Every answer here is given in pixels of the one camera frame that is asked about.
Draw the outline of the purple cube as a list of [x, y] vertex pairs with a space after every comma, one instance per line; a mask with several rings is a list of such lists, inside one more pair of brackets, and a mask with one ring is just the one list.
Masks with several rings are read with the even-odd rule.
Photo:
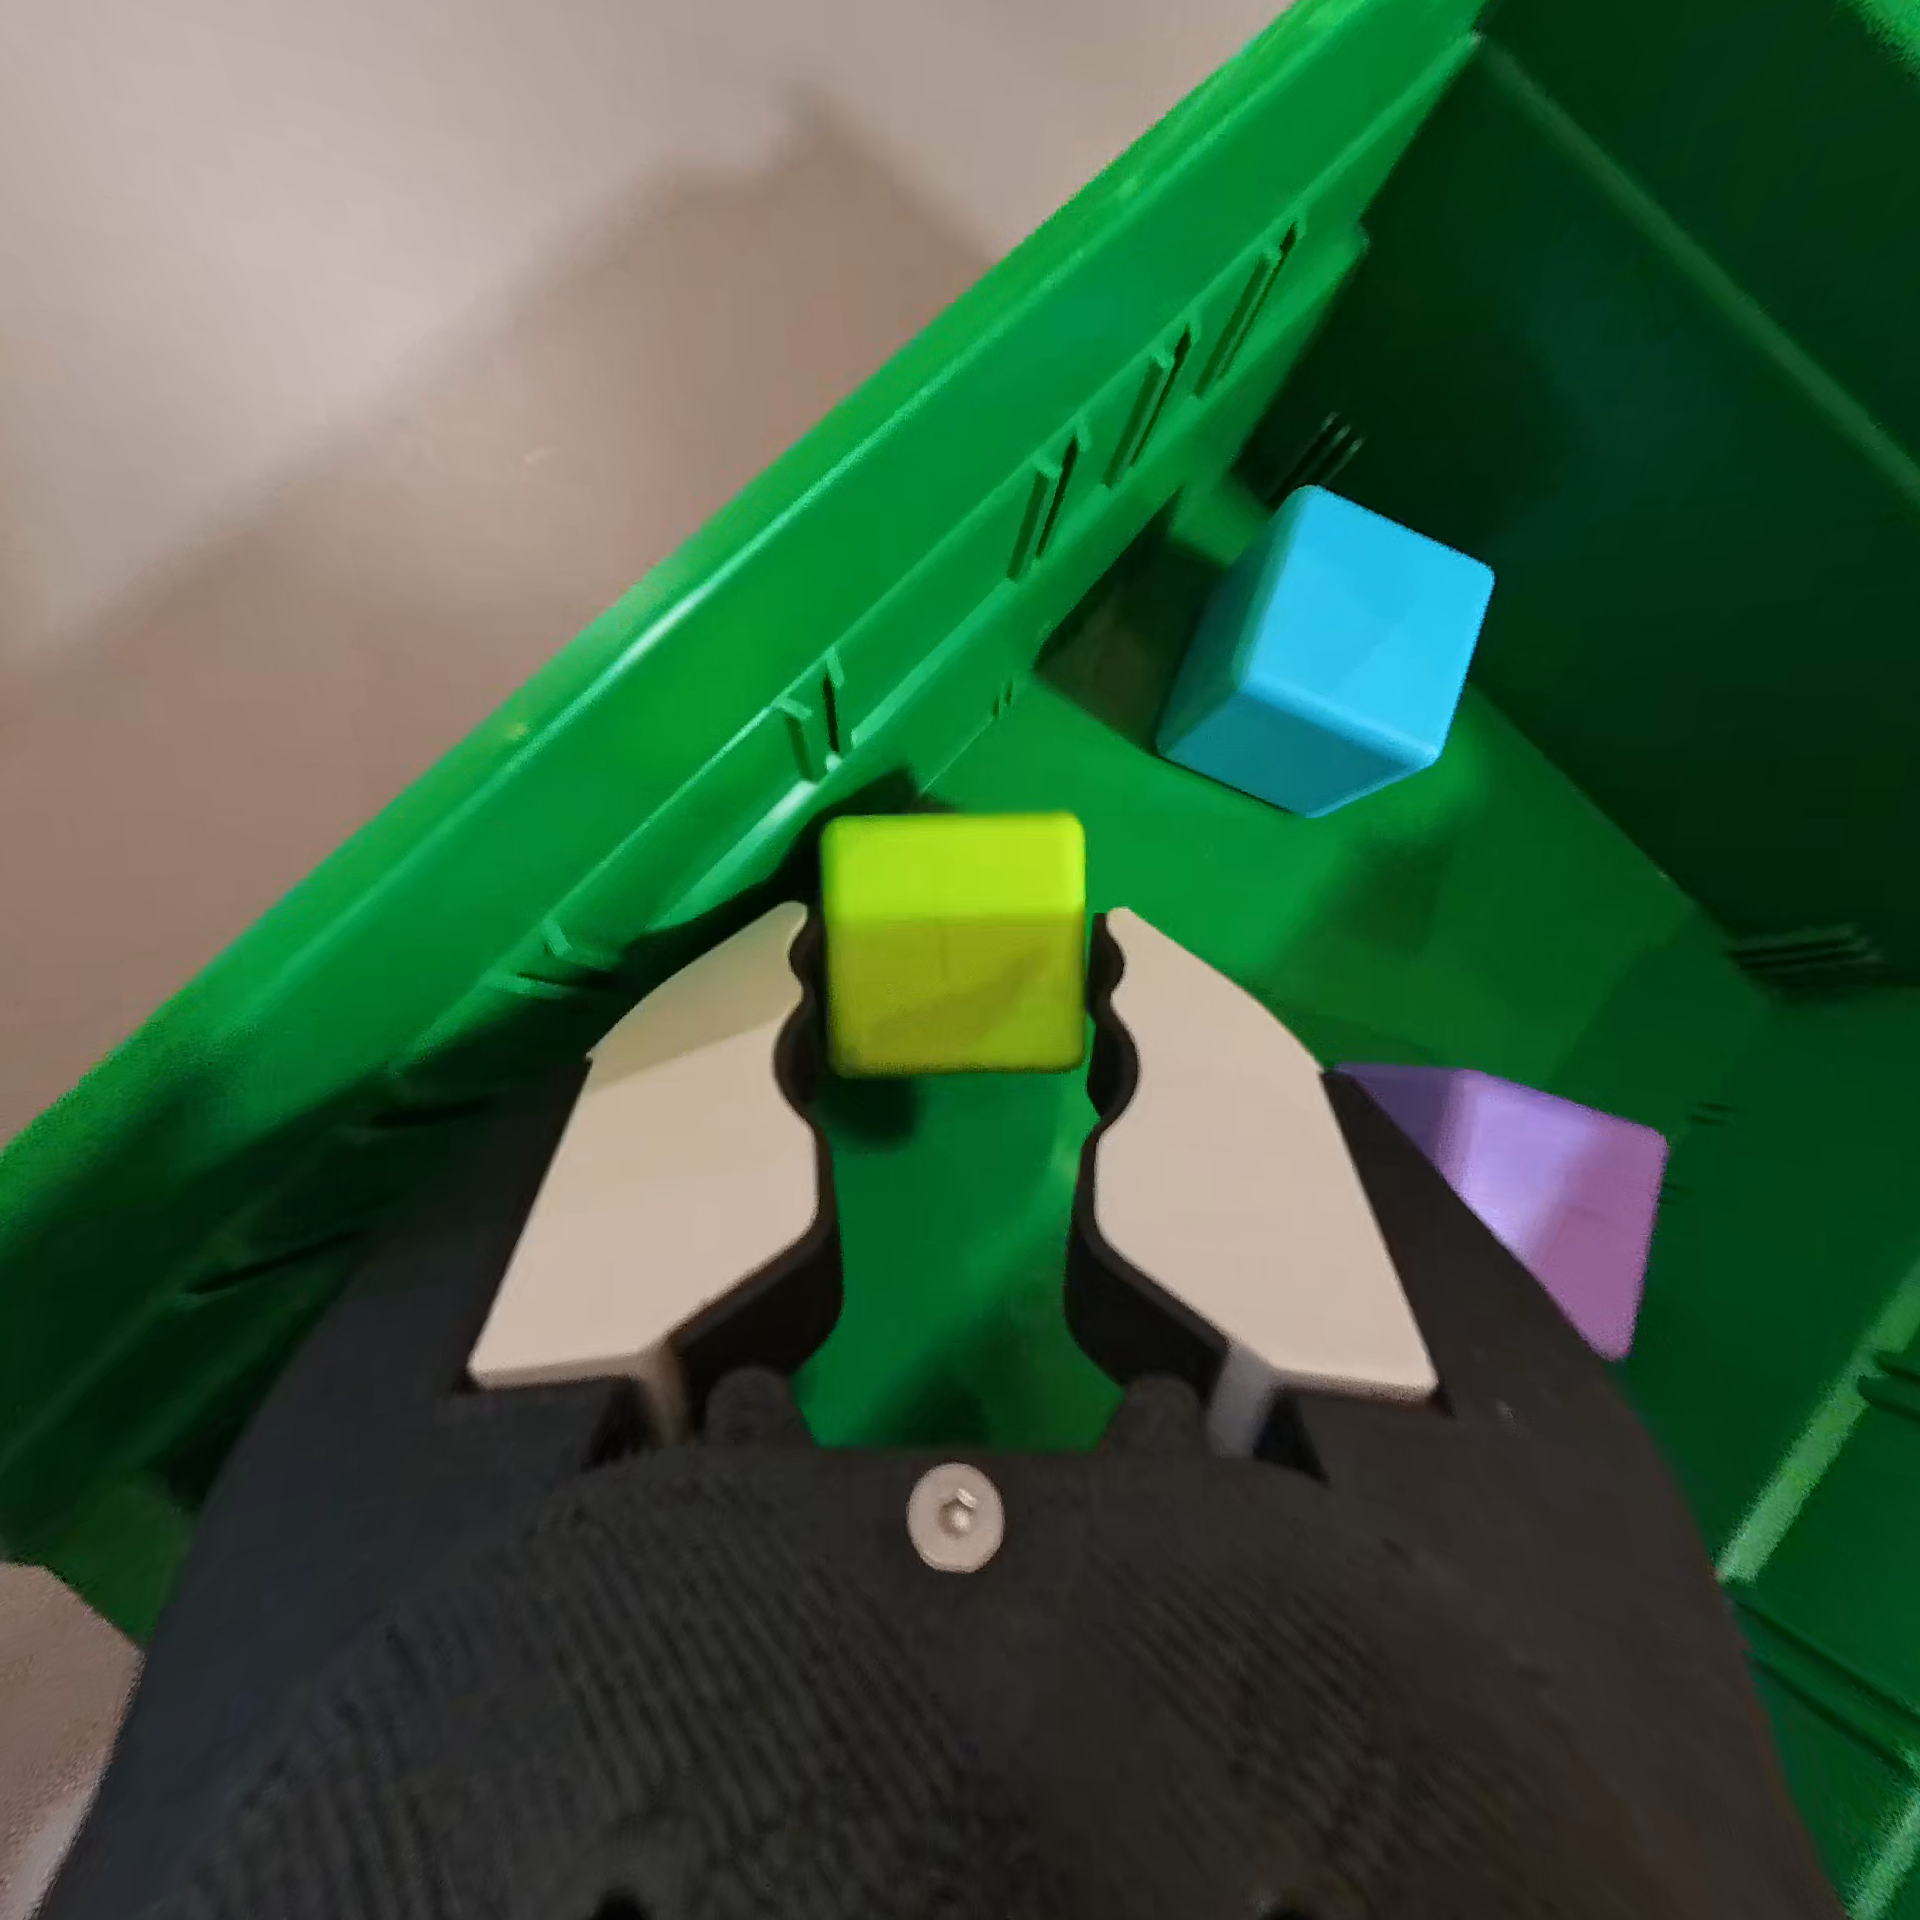
[[1607, 1363], [1633, 1352], [1670, 1140], [1475, 1069], [1341, 1066]]

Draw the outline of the green plastic bin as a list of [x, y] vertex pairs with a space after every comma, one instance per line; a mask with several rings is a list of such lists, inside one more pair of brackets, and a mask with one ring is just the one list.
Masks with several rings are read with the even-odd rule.
[[[1322, 820], [1153, 746], [1297, 488], [1496, 573]], [[1078, 1350], [1092, 1010], [830, 1069], [876, 812], [1288, 1022], [1435, 1404]], [[478, 1389], [774, 904], [823, 1350]], [[1670, 1140], [1622, 1363], [1341, 1066]], [[1290, 6], [6, 1144], [2, 1557], [137, 1660], [34, 1917], [1916, 1917], [1916, 5]]]

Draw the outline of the light blue cube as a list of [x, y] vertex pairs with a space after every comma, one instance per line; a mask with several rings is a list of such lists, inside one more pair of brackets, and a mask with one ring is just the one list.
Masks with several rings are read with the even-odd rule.
[[1304, 820], [1447, 748], [1491, 566], [1297, 488], [1228, 568], [1169, 687], [1158, 759]]

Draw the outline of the lime green cube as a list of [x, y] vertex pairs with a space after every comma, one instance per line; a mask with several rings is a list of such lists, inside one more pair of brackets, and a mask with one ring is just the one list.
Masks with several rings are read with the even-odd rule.
[[840, 817], [819, 839], [819, 878], [837, 1075], [1084, 1066], [1092, 908], [1078, 817]]

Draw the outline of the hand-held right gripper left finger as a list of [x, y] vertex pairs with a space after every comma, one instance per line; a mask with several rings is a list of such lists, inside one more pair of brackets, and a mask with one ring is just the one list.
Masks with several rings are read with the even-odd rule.
[[795, 1374], [837, 1325], [814, 1088], [814, 924], [774, 904], [636, 1001], [581, 1090], [468, 1356], [482, 1391], [626, 1382], [696, 1427], [734, 1368]]

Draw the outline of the grey desk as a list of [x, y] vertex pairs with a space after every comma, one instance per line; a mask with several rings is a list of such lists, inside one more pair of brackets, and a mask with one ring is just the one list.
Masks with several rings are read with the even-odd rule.
[[2, 1138], [1280, 5], [2, 5]]

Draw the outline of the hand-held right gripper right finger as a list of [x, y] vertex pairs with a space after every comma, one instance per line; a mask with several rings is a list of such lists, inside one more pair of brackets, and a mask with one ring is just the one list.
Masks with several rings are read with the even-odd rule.
[[1195, 1391], [1215, 1453], [1288, 1397], [1440, 1389], [1322, 1069], [1288, 1022], [1130, 908], [1092, 928], [1092, 1130], [1069, 1334], [1118, 1385]]

